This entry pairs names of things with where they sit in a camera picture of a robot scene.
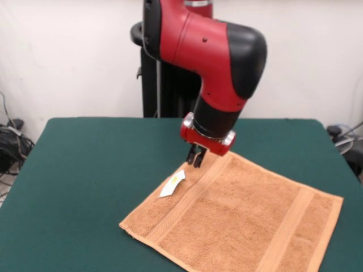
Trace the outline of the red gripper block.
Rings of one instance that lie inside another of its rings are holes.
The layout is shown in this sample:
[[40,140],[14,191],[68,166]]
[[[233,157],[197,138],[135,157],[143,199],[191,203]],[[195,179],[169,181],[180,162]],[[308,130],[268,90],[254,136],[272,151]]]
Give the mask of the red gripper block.
[[[195,168],[200,168],[202,161],[204,160],[204,157],[207,153],[207,150],[219,156],[224,156],[226,153],[228,153],[235,142],[236,133],[234,131],[230,131],[228,132],[227,136],[222,139],[208,138],[199,133],[194,128],[193,119],[194,115],[192,112],[189,112],[184,117],[181,123],[180,135],[186,142],[189,142],[191,144],[191,148],[189,149],[186,162],[188,163],[188,165],[193,164]],[[203,147],[197,156],[196,145]]]

